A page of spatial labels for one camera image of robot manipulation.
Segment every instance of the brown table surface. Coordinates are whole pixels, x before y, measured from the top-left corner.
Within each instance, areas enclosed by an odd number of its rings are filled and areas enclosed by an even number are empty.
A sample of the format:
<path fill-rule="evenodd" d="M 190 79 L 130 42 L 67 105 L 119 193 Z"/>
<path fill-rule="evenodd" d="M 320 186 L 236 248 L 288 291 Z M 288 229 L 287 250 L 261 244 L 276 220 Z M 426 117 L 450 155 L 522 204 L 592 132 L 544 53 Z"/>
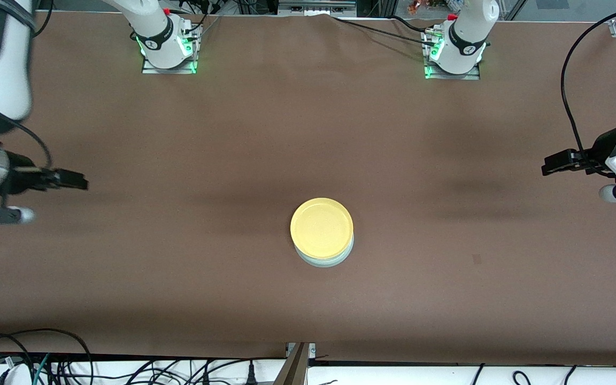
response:
<path fill-rule="evenodd" d="M 439 81 L 413 42 L 325 16 L 225 17 L 198 74 L 159 76 L 139 73 L 121 15 L 54 13 L 27 125 L 90 191 L 13 199 L 37 221 L 0 227 L 0 331 L 61 327 L 95 353 L 280 356 L 313 341 L 333 360 L 616 364 L 608 181 L 540 171 L 575 146 L 558 80 L 586 27 L 500 22 L 481 81 Z M 606 28 L 568 87 L 586 144 L 616 127 Z M 24 135 L 2 140 L 41 161 Z M 333 268 L 289 237 L 313 197 L 354 219 Z"/>

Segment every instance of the yellow plate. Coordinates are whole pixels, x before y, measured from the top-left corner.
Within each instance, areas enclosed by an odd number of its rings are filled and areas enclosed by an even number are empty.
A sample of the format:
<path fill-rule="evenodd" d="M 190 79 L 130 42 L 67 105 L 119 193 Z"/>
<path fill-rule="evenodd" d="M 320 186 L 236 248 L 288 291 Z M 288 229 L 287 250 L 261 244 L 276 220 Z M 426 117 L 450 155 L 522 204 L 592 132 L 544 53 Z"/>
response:
<path fill-rule="evenodd" d="M 338 256 L 353 237 L 349 210 L 333 199 L 315 198 L 298 207 L 291 217 L 291 239 L 311 258 Z"/>

